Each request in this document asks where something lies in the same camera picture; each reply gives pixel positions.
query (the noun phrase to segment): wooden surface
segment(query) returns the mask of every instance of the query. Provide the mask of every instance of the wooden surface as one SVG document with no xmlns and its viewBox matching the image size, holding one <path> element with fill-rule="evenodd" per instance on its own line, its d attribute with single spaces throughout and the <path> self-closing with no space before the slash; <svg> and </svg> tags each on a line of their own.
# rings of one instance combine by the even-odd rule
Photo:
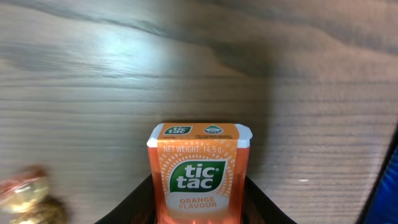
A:
<svg viewBox="0 0 398 224">
<path fill-rule="evenodd" d="M 233 121 L 287 215 L 354 223 L 397 122 L 397 15 L 396 0 L 0 0 L 0 176 L 45 164 L 72 223 L 93 223 L 149 174 L 156 124 Z"/>
</svg>

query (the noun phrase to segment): tic tac box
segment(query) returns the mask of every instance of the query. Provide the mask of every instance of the tic tac box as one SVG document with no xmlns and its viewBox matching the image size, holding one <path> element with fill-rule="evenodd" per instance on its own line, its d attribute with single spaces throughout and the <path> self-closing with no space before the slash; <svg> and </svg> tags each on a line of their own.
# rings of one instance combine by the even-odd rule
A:
<svg viewBox="0 0 398 224">
<path fill-rule="evenodd" d="M 157 222 L 240 223 L 251 138 L 241 124 L 159 124 L 147 142 Z"/>
</svg>

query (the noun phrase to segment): candy wrapper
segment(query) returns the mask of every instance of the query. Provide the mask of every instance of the candy wrapper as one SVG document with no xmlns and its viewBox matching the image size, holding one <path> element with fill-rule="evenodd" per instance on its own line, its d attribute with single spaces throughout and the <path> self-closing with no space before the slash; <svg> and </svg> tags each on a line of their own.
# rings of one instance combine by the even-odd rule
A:
<svg viewBox="0 0 398 224">
<path fill-rule="evenodd" d="M 15 213 L 12 224 L 65 224 L 62 204 L 49 196 L 48 177 L 41 167 L 30 167 L 0 182 L 0 208 Z"/>
</svg>

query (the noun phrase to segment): orange label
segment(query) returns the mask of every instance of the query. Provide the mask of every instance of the orange label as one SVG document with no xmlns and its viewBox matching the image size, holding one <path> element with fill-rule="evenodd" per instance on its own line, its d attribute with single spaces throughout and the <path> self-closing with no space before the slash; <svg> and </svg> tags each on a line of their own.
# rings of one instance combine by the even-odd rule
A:
<svg viewBox="0 0 398 224">
<path fill-rule="evenodd" d="M 164 125 L 157 147 L 171 217 L 227 214 L 238 137 L 233 124 Z"/>
</svg>

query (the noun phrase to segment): white lid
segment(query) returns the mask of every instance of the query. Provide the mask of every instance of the white lid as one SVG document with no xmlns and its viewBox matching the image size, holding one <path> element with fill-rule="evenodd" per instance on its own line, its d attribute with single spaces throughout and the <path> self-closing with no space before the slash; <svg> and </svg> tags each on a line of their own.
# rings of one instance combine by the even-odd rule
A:
<svg viewBox="0 0 398 224">
<path fill-rule="evenodd" d="M 159 137 L 160 131 L 163 128 L 163 124 L 158 124 L 156 128 L 153 130 L 152 134 L 147 141 L 148 147 L 157 147 L 157 138 Z M 238 139 L 238 148 L 247 148 L 250 146 L 250 139 L 253 137 L 253 134 L 250 131 L 250 128 L 246 127 L 242 124 L 235 124 L 236 128 L 239 132 Z"/>
</svg>

